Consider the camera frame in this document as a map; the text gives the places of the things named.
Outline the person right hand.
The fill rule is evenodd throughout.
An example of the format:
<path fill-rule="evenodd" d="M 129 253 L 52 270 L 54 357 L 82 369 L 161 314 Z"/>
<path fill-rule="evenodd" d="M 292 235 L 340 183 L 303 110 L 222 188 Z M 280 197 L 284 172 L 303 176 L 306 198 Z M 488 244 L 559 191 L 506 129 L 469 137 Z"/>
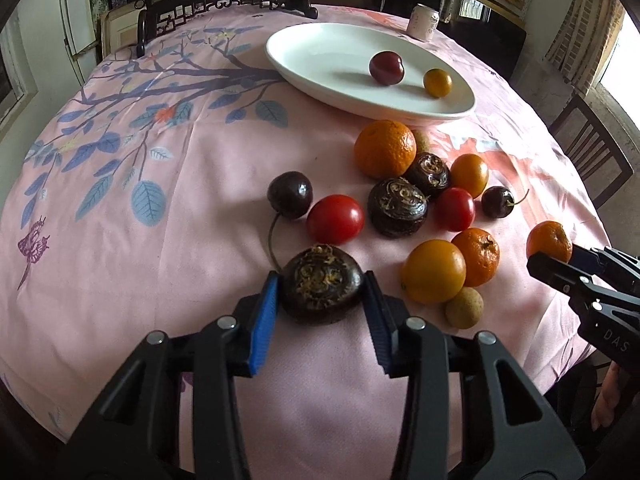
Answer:
<path fill-rule="evenodd" d="M 623 388 L 629 382 L 629 375 L 615 362 L 608 367 L 600 394 L 591 412 L 591 428 L 608 427 L 615 418 L 615 410 L 620 404 Z"/>

